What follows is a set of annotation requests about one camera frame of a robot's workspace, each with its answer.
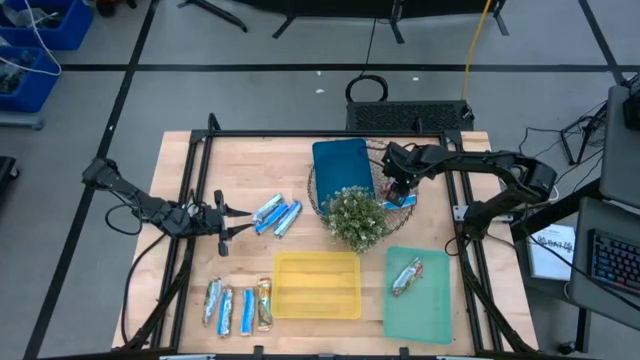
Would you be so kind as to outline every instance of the blue container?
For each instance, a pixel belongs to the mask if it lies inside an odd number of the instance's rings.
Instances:
[[[27,8],[24,0],[5,0],[5,5],[19,11]],[[82,0],[29,0],[32,9],[46,8],[66,9],[64,20],[55,29],[38,28],[44,44],[51,50],[77,50],[87,34],[93,12]],[[0,36],[13,46],[41,47],[32,28],[0,27]]]
[[[0,56],[5,59],[20,58],[23,51],[28,51],[34,56],[32,69],[52,73],[58,71],[58,67],[40,48],[0,46]],[[58,76],[27,71],[12,94],[0,94],[0,111],[40,111],[56,80]]]

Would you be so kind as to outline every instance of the computer keyboard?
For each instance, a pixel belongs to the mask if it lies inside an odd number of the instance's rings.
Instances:
[[[415,131],[420,120],[424,131],[472,130],[463,119],[464,101],[353,102],[348,105],[349,130]]]
[[[593,230],[591,276],[616,289],[640,295],[640,246],[632,240]]]

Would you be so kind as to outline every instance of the potted plant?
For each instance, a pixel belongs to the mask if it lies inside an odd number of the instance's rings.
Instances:
[[[358,254],[371,249],[389,233],[386,210],[368,190],[359,186],[342,188],[322,204],[322,221],[331,235]]]

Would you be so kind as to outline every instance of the black metal rail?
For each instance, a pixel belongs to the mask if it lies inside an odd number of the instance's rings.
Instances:
[[[444,135],[440,136],[440,145],[443,147],[447,147],[447,138]],[[467,254],[465,239],[460,236],[460,227],[456,223],[456,217],[453,213],[453,207],[458,205],[458,194],[456,192],[455,181],[453,180],[453,173],[451,171],[447,171],[444,173],[445,179],[447,182],[447,192],[449,193],[449,204],[451,211],[451,221],[453,221],[453,230],[455,232],[456,237],[456,245],[458,247],[458,257],[460,261],[460,265],[464,262],[469,261],[469,254]],[[462,266],[460,267],[460,275],[464,277],[464,271],[462,270]],[[467,302],[467,314],[469,315],[469,326],[471,328],[471,339],[473,340],[473,349],[477,354],[479,351],[484,349],[484,344],[482,340],[482,330],[480,329],[480,320],[478,317],[478,307],[476,306],[476,298],[473,294],[473,291],[469,287],[466,281],[462,282],[464,285],[464,297]]]
[[[456,151],[462,151],[462,144],[455,144]],[[471,205],[474,201],[473,199],[473,189],[471,189],[471,181],[469,180],[469,173],[466,171],[460,172],[460,178],[462,181],[462,190],[464,193],[464,201],[467,206]],[[480,282],[482,283],[482,288],[487,292],[489,298],[493,300],[493,290],[491,289],[491,280],[489,276],[489,270],[487,269],[487,259],[484,252],[484,245],[482,241],[473,241],[473,249],[476,258],[476,265],[478,267],[478,275],[480,277]],[[498,326],[493,321],[493,319],[487,315],[487,321],[489,322],[489,331],[491,333],[491,345],[493,345],[493,350],[495,351],[503,351],[504,348],[502,346],[502,336],[500,335],[500,330]]]
[[[187,199],[187,196],[189,194],[189,186],[191,184],[191,174],[193,173],[193,162],[196,156],[197,146],[197,142],[189,141],[187,159],[185,162],[184,173],[182,174],[182,183],[180,184],[180,195],[178,196],[178,202],[183,205],[189,201]],[[161,299],[167,293],[167,290],[171,285],[171,280],[173,279],[173,273],[175,271],[176,258],[178,255],[179,242],[179,239],[171,238],[171,242],[169,243],[169,251],[167,252],[167,262],[164,268],[164,275],[162,276],[162,286],[160,288],[160,296],[158,297],[159,299]],[[156,349],[160,347],[160,343],[162,341],[163,326],[164,317],[162,317],[160,321],[158,321],[158,325],[151,334],[151,343],[149,345],[150,348]]]
[[[308,130],[274,130],[274,131],[216,130],[215,133],[211,133],[211,131],[209,130],[193,130],[192,131],[192,135],[191,135],[192,138],[198,138],[200,136],[206,137],[206,140],[205,140],[204,152],[202,155],[202,163],[200,165],[200,173],[198,175],[198,185],[197,185],[196,194],[195,194],[196,201],[202,200],[202,196],[204,192],[204,184],[206,183],[206,173],[209,169],[208,165],[209,165],[209,159],[211,155],[211,147],[212,147],[211,145],[213,142],[213,137],[424,137],[424,138],[431,137],[431,138],[438,138],[440,141],[440,144],[443,146],[446,146],[446,141],[447,141],[446,137],[442,132],[428,132],[428,133],[416,134],[413,132],[406,132],[406,131],[390,132],[390,131],[308,131]],[[190,152],[193,151],[194,154],[195,154],[195,145],[193,147],[193,150],[191,150],[191,145],[190,145],[190,150],[189,150]],[[192,156],[188,155],[187,158],[188,160],[191,159],[191,162],[187,163],[186,165],[187,168],[193,166],[193,157],[194,157],[193,155]],[[447,190],[449,193],[449,201],[451,203],[452,219],[454,219],[453,206],[458,205],[458,198],[456,194],[455,183],[454,183],[453,175],[451,172],[447,172],[445,174],[445,178],[447,182]],[[468,186],[466,189],[463,189],[463,190],[465,192],[465,198],[471,195],[471,194],[467,194],[467,192],[471,191],[470,186]],[[459,228],[457,227],[455,222],[454,222],[454,230],[456,234],[458,248],[464,249],[464,241],[459,236]],[[187,249],[193,250],[194,248],[195,248],[195,239],[188,239]],[[466,251],[459,251],[459,253],[460,253],[459,256],[461,261],[468,261],[468,254],[466,253]],[[187,259],[187,260],[189,261],[189,266],[191,266],[192,259]],[[168,270],[170,269],[167,266],[165,268],[165,274],[163,276],[163,279],[167,277],[170,279],[172,277],[173,272],[170,272],[167,274],[166,271]],[[184,310],[186,307],[187,292],[188,292],[188,285],[185,286],[183,289],[181,289],[181,292],[178,294],[178,299],[176,302],[175,317],[174,317],[174,322],[172,326],[171,340],[170,340],[170,346],[175,349],[178,349],[180,345],[181,329],[182,329],[182,323],[183,323]],[[478,351],[481,351],[484,349],[482,334],[480,329],[480,322],[478,317],[478,309],[477,309],[473,292],[471,291],[471,289],[468,287],[466,283],[464,284],[464,292],[465,292],[465,300],[467,303],[467,313],[469,314],[469,326],[471,328],[471,337],[473,340],[473,347],[475,352],[477,353]],[[158,346],[160,341],[159,339],[162,336],[162,329],[158,327],[156,331],[157,332],[155,334],[157,335],[156,335],[156,338],[154,338],[154,340],[155,339],[158,339],[158,340],[155,340],[157,341],[157,343],[153,343],[153,345]]]

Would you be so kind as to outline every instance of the yellow plastic container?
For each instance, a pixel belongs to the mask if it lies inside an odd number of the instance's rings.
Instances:
[[[347,252],[276,255],[271,311],[281,319],[358,319],[360,259]]]

